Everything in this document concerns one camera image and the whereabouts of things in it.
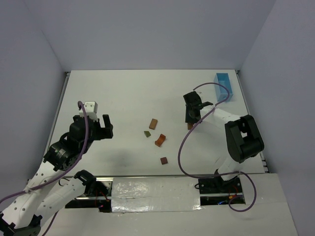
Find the orange wood arch block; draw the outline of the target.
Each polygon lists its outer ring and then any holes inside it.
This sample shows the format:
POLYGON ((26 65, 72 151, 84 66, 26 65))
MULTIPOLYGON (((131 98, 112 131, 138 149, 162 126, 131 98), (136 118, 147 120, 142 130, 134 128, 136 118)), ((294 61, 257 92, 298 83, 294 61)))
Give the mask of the orange wood arch block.
POLYGON ((163 134, 160 134, 159 138, 155 141, 155 145, 158 147, 161 147, 163 142, 166 140, 166 136, 163 134))

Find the reddish brown wood cube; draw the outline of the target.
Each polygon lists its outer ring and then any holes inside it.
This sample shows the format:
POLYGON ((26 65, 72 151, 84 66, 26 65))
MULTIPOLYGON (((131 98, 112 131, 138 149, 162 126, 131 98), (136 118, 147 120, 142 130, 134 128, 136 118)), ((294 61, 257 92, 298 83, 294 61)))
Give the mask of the reddish brown wood cube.
POLYGON ((162 165, 165 165, 165 164, 168 163, 168 160, 167 160, 166 157, 162 157, 162 158, 160 159, 160 161, 161 161, 161 164, 162 164, 162 165))

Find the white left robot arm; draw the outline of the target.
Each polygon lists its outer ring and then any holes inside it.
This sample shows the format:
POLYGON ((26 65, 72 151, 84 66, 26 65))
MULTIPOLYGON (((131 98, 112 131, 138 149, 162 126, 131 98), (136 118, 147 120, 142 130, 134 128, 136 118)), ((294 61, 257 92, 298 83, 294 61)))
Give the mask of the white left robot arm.
POLYGON ((109 116, 102 118, 104 127, 99 120, 73 117, 69 131, 49 147, 23 193, 0 213, 0 230, 5 236, 36 236, 45 222, 74 198, 107 194, 107 188, 86 170, 78 171, 64 186, 50 193, 61 175, 75 165, 93 141, 113 137, 109 116))

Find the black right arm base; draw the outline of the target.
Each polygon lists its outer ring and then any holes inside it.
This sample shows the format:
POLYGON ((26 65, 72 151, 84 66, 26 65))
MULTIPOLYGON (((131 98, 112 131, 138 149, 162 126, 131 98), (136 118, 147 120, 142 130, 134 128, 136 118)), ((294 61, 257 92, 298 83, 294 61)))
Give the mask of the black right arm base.
POLYGON ((224 181, 221 177, 199 179, 194 186, 200 194, 202 206, 227 205, 235 197, 232 204, 244 204, 243 190, 239 177, 224 181))

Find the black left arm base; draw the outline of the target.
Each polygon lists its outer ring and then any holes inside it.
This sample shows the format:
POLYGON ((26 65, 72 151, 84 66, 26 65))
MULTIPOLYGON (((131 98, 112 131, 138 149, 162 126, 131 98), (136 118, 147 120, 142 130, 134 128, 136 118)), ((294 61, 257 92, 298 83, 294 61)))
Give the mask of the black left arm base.
POLYGON ((86 195, 82 194, 74 198, 65 205, 67 209, 97 209, 99 212, 111 213, 111 198, 112 198, 113 180, 109 178, 97 178, 96 184, 92 190, 86 195))

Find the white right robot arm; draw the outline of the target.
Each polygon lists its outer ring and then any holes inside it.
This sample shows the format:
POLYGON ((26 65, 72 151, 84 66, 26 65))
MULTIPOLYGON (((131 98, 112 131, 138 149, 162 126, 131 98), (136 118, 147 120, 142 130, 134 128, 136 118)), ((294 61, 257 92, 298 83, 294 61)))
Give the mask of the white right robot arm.
POLYGON ((205 118, 212 117, 213 122, 224 125, 226 146, 229 157, 215 170, 211 177, 201 177, 188 174, 184 171, 180 156, 185 141, 185 136, 178 153, 180 170, 187 176, 199 179, 199 183, 208 183, 210 188, 225 190, 234 183, 241 173, 242 164, 249 158, 257 156, 264 150, 264 142, 258 130, 254 117, 251 115, 239 116, 226 112, 217 107, 217 104, 203 102, 196 91, 183 96, 186 106, 185 121, 188 124, 190 134, 205 118))

